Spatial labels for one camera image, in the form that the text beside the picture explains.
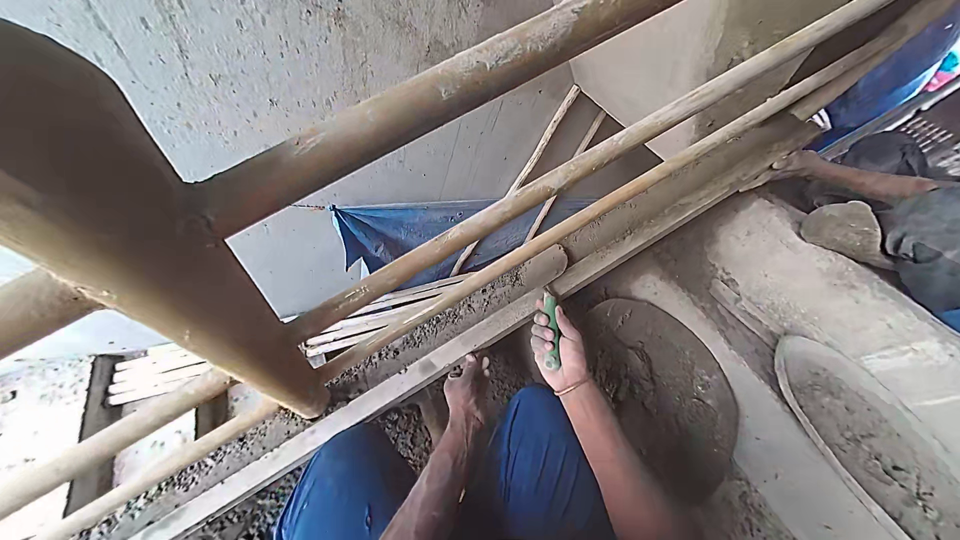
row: green handle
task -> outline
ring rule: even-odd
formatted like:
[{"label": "green handle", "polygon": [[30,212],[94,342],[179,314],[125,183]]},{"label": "green handle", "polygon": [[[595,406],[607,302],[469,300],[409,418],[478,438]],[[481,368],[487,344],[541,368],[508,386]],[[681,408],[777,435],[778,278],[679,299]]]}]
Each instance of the green handle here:
[{"label": "green handle", "polygon": [[553,350],[547,351],[543,365],[547,369],[560,369],[560,327],[557,326],[557,298],[548,292],[543,293],[543,312],[550,317],[547,325],[553,331]]}]

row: blue shorts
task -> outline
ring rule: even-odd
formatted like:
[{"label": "blue shorts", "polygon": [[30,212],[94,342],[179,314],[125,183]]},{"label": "blue shorts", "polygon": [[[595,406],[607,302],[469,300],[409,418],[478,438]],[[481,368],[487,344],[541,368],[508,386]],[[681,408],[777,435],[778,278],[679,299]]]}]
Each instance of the blue shorts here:
[{"label": "blue shorts", "polygon": [[[379,538],[416,481],[382,430],[354,426],[310,460],[275,539]],[[527,386],[510,400],[470,477],[451,538],[615,538],[584,451],[546,387]]]}]

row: person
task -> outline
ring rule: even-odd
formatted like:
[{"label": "person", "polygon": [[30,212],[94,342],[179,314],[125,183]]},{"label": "person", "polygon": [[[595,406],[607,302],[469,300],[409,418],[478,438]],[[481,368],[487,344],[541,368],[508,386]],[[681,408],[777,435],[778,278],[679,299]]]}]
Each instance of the person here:
[{"label": "person", "polygon": [[449,422],[419,478],[382,430],[342,431],[310,460],[275,539],[687,538],[591,378],[583,336],[556,312],[561,367],[544,367],[554,336],[538,312],[530,342],[549,388],[518,391],[487,444],[489,360],[467,355],[444,383]]},{"label": "person", "polygon": [[[874,156],[869,162],[880,163],[880,158]],[[889,161],[901,172],[903,165],[899,160]],[[925,162],[919,168],[925,170],[924,165]],[[808,150],[779,160],[774,168],[780,171],[781,179],[804,177],[862,196],[874,209],[883,253],[892,258],[892,267],[910,295],[960,331],[960,184],[879,172],[882,166],[877,167],[879,171],[854,168],[824,160]],[[856,207],[843,210],[856,212]],[[838,230],[834,237],[842,233]]]}]

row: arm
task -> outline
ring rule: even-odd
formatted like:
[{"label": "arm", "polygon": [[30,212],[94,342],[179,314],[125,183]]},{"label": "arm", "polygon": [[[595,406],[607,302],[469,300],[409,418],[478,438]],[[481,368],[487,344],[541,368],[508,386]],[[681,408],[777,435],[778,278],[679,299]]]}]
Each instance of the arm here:
[{"label": "arm", "polygon": [[939,186],[926,178],[875,173],[839,165],[809,150],[794,152],[774,163],[774,168],[781,172],[779,178],[802,176],[820,180],[891,205]]},{"label": "arm", "polygon": [[561,367],[543,365],[543,355],[553,349],[553,331],[547,316],[534,317],[530,344],[540,372],[555,392],[577,433],[590,469],[597,478],[613,531],[621,540],[685,538],[684,526],[657,483],[644,469],[627,441],[607,397],[593,382],[587,369],[583,337],[557,308],[560,327]]},{"label": "arm", "polygon": [[467,355],[464,373],[444,384],[450,420],[410,495],[400,506],[382,540],[445,539],[453,530],[460,495],[476,441],[487,421],[483,403],[490,361]]}]

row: knee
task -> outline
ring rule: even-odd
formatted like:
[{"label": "knee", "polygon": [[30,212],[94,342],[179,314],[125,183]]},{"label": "knee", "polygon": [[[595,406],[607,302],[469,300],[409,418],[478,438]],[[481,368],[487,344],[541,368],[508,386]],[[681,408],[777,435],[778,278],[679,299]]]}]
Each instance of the knee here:
[{"label": "knee", "polygon": [[542,384],[528,384],[520,388],[510,400],[509,407],[518,408],[521,405],[524,408],[564,412],[564,406],[560,403],[560,398],[554,395],[553,390]]},{"label": "knee", "polygon": [[362,422],[337,433],[323,443],[317,450],[316,457],[319,459],[336,458],[339,455],[364,452],[366,449],[381,445],[384,439],[389,445],[390,439],[387,439],[387,435],[382,429],[373,424]]}]

